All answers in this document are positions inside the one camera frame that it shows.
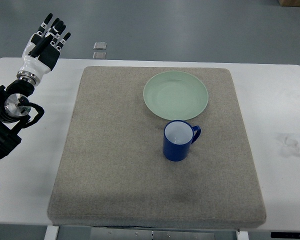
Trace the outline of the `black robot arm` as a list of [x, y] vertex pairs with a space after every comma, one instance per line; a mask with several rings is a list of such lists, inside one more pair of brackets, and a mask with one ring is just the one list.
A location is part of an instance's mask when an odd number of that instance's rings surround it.
[[24, 77], [8, 87], [0, 86], [0, 160], [21, 143], [19, 132], [36, 124], [45, 113], [41, 106], [28, 100], [34, 90], [34, 82]]

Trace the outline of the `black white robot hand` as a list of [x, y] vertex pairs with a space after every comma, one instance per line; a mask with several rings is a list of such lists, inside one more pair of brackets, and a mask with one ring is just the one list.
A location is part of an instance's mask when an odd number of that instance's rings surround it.
[[57, 64], [60, 52], [71, 33], [62, 35], [66, 25], [49, 13], [37, 31], [30, 37], [22, 53], [23, 65], [17, 73], [19, 80], [38, 86], [44, 75]]

